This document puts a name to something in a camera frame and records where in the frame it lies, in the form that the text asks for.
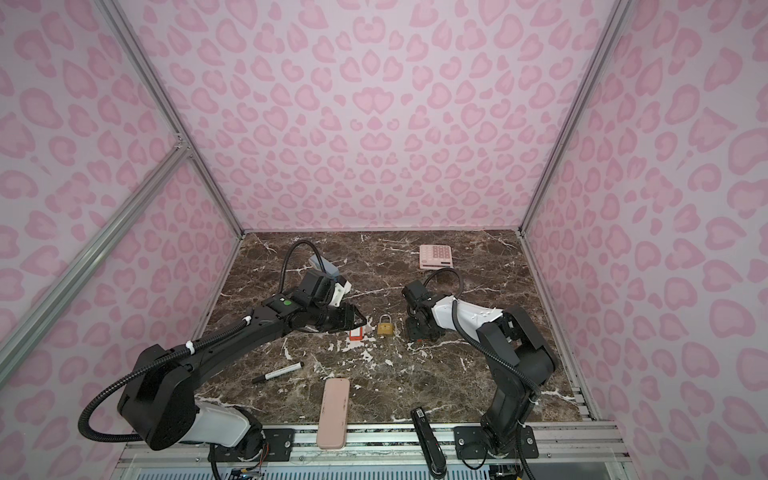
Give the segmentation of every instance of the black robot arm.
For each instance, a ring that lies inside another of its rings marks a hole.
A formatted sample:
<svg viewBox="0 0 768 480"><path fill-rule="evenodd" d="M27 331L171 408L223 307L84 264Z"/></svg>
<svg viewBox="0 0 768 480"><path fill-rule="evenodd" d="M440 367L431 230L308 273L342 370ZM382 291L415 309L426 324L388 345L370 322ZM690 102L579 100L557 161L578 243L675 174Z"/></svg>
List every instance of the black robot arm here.
<svg viewBox="0 0 768 480"><path fill-rule="evenodd" d="M451 271L461 279L456 270L439 271ZM485 355L497 388L481 425L490 453L508 454L515 447L519 427L535 406L539 386L557 369L557 356L520 306L506 310L478 306L427 290L418 280L406 285L402 295L412 341L436 340L446 329L453 329Z"/></svg>

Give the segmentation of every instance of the marble table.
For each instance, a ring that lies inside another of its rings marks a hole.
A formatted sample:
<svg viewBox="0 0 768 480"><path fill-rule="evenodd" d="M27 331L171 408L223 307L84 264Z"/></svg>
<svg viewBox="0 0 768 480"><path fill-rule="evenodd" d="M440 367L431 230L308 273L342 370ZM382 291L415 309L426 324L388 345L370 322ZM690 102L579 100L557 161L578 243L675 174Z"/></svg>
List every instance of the marble table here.
<svg viewBox="0 0 768 480"><path fill-rule="evenodd" d="M351 343L345 333L291 333L261 346L200 388L197 396L251 409L264 424L315 423L323 385L331 377L352 384L350 423L409 422L416 406L430 411L431 422L477 422L488 408L496 386L485 358L450 332L435 343L409 343L405 334L405 301L400 290L416 279L419 245L450 245L454 265L465 277L462 297L483 306L523 306L555 348L544 310L515 233L500 231L403 231L341 233L251 233L227 278L207 332L240 318L247 308L276 291L288 246L311 239L353 285L346 296L376 325L383 315L395 323L394 337L369 333ZM296 285L309 268L310 249L299 247L289 266L286 285ZM435 279L431 288L450 292L455 279ZM303 362L296 372L252 385L265 372ZM564 372L544 385L541 404L531 421L579 421L578 408Z"/></svg>

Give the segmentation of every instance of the padlock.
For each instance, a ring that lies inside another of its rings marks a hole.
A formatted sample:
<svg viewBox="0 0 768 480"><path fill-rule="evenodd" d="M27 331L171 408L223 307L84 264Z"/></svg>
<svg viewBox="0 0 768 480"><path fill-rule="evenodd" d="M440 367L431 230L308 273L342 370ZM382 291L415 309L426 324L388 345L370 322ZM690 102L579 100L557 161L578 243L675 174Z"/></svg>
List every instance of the padlock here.
<svg viewBox="0 0 768 480"><path fill-rule="evenodd" d="M394 335L395 334L395 325L392 323L392 317L387 315L386 313L384 315L381 315L379 317L379 325L376 329L376 333L379 335Z"/></svg>

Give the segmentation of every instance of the pink calculator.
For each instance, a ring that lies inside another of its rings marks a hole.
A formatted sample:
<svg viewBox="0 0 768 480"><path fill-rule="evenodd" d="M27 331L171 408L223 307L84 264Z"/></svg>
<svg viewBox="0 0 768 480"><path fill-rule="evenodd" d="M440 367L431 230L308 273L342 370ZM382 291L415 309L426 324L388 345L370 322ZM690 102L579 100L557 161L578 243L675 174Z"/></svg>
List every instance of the pink calculator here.
<svg viewBox="0 0 768 480"><path fill-rule="evenodd" d="M421 245L419 248L419 268L437 270L447 266L453 267L451 247L448 245Z"/></svg>

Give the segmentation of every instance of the black cable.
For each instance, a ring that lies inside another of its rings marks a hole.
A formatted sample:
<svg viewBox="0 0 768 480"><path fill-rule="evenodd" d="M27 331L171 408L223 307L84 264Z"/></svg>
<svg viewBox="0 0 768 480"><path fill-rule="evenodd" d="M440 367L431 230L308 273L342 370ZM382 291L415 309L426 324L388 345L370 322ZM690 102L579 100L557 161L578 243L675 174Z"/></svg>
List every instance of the black cable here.
<svg viewBox="0 0 768 480"><path fill-rule="evenodd" d="M214 480L221 480L221 475L219 475L219 467L218 465L216 465L216 444L215 443L210 444L208 455L210 456L210 470L214 474Z"/></svg>
<svg viewBox="0 0 768 480"><path fill-rule="evenodd" d="M458 293L454 295L458 299L464 293L464 277L458 272L458 270L453 269L449 266L445 266L439 270L435 270L434 272L427 275L427 277L424 279L424 287L427 286L427 284L431 279L435 278L435 276L437 276L442 272L453 273L454 275L456 275L456 278L458 278Z"/></svg>
<svg viewBox="0 0 768 480"><path fill-rule="evenodd" d="M531 467L528 466L528 461L525 459L525 455L523 455L523 427L519 423L518 431L515 435L515 448L518 451L520 465L522 465L523 470L525 470L528 480L536 480L536 477L533 476L533 472L531 472Z"/></svg>
<svg viewBox="0 0 768 480"><path fill-rule="evenodd" d="M462 458L462 463L464 464L464 466L466 468L469 468L470 470L479 470L480 468L482 468L483 465L485 465L485 461L488 460L488 446L486 444L484 444L483 442L468 443L468 444L462 446L462 449L459 451L462 454L462 456L463 456L464 449L466 449L470 445L480 445L480 446L483 447L483 452L484 453L483 453L483 457L482 457L482 462L480 462L480 465L477 465L477 466L473 467L470 464L468 464L466 460L464 460Z"/></svg>
<svg viewBox="0 0 768 480"><path fill-rule="evenodd" d="M247 322L241 321L237 325L233 326L231 329L225 330L222 333L218 333L217 335L214 335L210 338L200 339L195 342L192 342L192 347L195 350L206 349L209 346L215 343L219 343L220 341L226 339L227 337L232 336L233 334L241 331L243 328L246 327L246 325L247 325ZM78 431L80 432L80 435L83 435L88 440L93 440L94 442L104 442L104 443L140 442L144 440L137 433L130 433L126 435L115 435L111 433L97 432L91 428L91 423L90 423L91 415L93 415L93 412L104 400L106 400L110 395L117 392L122 387L126 386L132 380L144 375L147 372L160 368L169 362L173 362L174 360L181 360L188 356L190 356L189 349L179 349L176 352L169 353L166 356L162 356L161 358L155 360L154 362L148 365L145 365L139 368L138 370L134 370L133 372L128 373L126 376L119 379L117 382L113 383L106 389L102 390L101 393L96 395L94 399L91 400L91 402L85 406L85 408L83 409L83 412L80 414L80 418L78 419Z"/></svg>
<svg viewBox="0 0 768 480"><path fill-rule="evenodd" d="M441 269L441 270L450 270L459 278L459 284L460 284L459 295L461 295L461 292L464 290L464 280L462 279L462 275L458 271L452 268ZM433 274L431 274L428 277L428 280L433 278L434 275L436 275L437 272L439 271L440 270L436 270ZM507 362L506 360L503 360L501 357L493 353L491 350L486 349L480 342L470 337L469 334L467 334L467 332L462 328L461 323L458 322L458 295L454 296L454 300L451 305L451 317L453 319L454 328L456 328L456 331L464 338L464 340L469 345L479 350L480 353L496 361L499 365L503 366L504 368L509 370L509 372L511 372L513 375L518 377L520 381L532 391L532 394L529 396L529 401L535 402L536 399L541 395L541 389L539 388L538 385L536 385L536 382L529 379L528 376L526 376L523 372L521 372L517 367L513 366L511 363ZM533 472L531 472L531 468L528 466L528 462L525 460L525 456L523 455L523 452L522 452L522 425L520 424L519 420L518 420L517 434L515 435L515 441L517 444L516 448L518 451L518 458L520 459L520 463L522 464L522 467L525 470L525 474L528 476L529 480L535 480L535 477L533 476Z"/></svg>
<svg viewBox="0 0 768 480"><path fill-rule="evenodd" d="M315 256L317 257L317 263L320 264L320 269L323 271L323 273L328 273L326 271L325 262L322 260L322 256L320 255L320 251L315 247L315 244L310 242L309 240L297 240L293 245L290 246L288 249L288 253L286 254L285 260L283 260L283 268L280 271L280 285L277 287L277 292L282 293L283 288L285 287L286 282L286 271L288 270L288 261L290 260L290 256L293 255L293 251L298 247L299 245L308 245L312 251L315 253Z"/></svg>

